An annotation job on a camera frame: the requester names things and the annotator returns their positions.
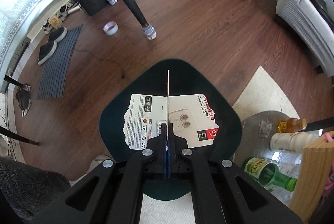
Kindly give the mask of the torn white cardboard package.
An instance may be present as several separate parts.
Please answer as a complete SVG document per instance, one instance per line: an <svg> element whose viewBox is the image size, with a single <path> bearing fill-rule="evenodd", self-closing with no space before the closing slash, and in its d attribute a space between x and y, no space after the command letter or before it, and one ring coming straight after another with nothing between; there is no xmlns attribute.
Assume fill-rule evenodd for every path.
<svg viewBox="0 0 334 224"><path fill-rule="evenodd" d="M220 128L204 94L132 94L123 118L125 143L132 150L145 149L149 139L161 134L167 121L173 125L174 135L184 138L189 148L212 145Z"/></svg>

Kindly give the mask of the dark green trash bin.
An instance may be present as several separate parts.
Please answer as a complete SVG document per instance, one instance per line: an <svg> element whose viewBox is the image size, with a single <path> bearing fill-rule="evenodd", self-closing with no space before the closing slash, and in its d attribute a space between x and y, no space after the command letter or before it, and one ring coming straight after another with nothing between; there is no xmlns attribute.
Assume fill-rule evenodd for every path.
<svg viewBox="0 0 334 224"><path fill-rule="evenodd" d="M173 96L204 94L215 112L219 130L210 146L199 147L197 152L208 160L212 179L220 198L232 195L221 173L221 161L229 159L241 142L241 121L221 93L193 66L179 59L168 59L149 68L117 95L103 110L99 132L107 150L116 163L125 166L135 153L125 142L123 133L125 112L131 95Z"/></svg>

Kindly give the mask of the green glass bottle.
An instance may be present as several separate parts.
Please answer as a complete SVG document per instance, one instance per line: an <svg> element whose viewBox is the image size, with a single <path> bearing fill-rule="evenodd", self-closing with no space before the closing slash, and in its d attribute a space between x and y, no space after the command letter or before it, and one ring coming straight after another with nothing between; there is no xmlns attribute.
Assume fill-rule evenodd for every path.
<svg viewBox="0 0 334 224"><path fill-rule="evenodd" d="M278 165L266 159L249 158L243 163L242 169L263 187L274 185L289 192L293 192L296 188L296 178L281 173Z"/></svg>

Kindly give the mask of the amber glass bottle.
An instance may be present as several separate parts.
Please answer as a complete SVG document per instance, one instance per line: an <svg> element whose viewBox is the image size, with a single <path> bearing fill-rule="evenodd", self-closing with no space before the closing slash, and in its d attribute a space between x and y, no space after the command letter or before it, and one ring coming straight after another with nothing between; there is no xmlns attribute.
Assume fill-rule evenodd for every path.
<svg viewBox="0 0 334 224"><path fill-rule="evenodd" d="M295 133L305 130L307 127L306 119L288 118L278 122L278 133Z"/></svg>

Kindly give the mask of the wooden box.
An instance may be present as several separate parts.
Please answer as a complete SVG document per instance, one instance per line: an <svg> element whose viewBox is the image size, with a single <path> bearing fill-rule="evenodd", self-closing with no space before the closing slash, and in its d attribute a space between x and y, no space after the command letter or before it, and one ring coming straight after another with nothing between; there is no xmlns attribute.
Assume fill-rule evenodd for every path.
<svg viewBox="0 0 334 224"><path fill-rule="evenodd" d="M303 148L300 176L289 208L304 223L315 211L332 169L333 141L329 141L328 136L332 138L333 132L327 132Z"/></svg>

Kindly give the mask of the grey striped floor mat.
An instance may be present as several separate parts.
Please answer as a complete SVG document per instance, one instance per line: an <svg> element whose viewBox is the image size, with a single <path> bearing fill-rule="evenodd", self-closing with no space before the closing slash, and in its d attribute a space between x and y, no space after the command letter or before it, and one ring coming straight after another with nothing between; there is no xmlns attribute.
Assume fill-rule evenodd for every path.
<svg viewBox="0 0 334 224"><path fill-rule="evenodd" d="M83 25L67 32L64 39L57 43L55 53L44 63L38 100L58 99L63 97L67 69Z"/></svg>

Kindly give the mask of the dark slipper pair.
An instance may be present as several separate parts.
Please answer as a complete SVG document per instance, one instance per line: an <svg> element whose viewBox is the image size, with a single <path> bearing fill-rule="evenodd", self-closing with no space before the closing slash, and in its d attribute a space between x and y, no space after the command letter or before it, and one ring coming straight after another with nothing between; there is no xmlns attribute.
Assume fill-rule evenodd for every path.
<svg viewBox="0 0 334 224"><path fill-rule="evenodd" d="M66 27L60 27L50 34L48 42L39 49L38 65L45 63L55 53L58 43L66 37L67 32Z"/></svg>

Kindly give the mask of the roll of clear tape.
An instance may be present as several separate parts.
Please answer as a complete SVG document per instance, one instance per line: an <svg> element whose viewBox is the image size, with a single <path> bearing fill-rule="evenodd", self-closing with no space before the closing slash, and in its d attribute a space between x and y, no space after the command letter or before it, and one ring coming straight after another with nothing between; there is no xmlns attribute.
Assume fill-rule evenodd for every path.
<svg viewBox="0 0 334 224"><path fill-rule="evenodd" d="M117 33L119 27L115 21L107 22L104 27L103 31L106 35L111 36Z"/></svg>

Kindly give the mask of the black handbag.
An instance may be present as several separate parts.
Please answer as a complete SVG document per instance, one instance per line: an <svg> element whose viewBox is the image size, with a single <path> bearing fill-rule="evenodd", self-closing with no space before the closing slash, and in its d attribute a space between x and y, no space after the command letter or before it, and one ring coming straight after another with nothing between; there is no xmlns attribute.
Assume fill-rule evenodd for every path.
<svg viewBox="0 0 334 224"><path fill-rule="evenodd" d="M316 10L320 13L321 17L327 22L331 30L334 29L334 22L327 12L327 6L324 0L310 0Z"/></svg>

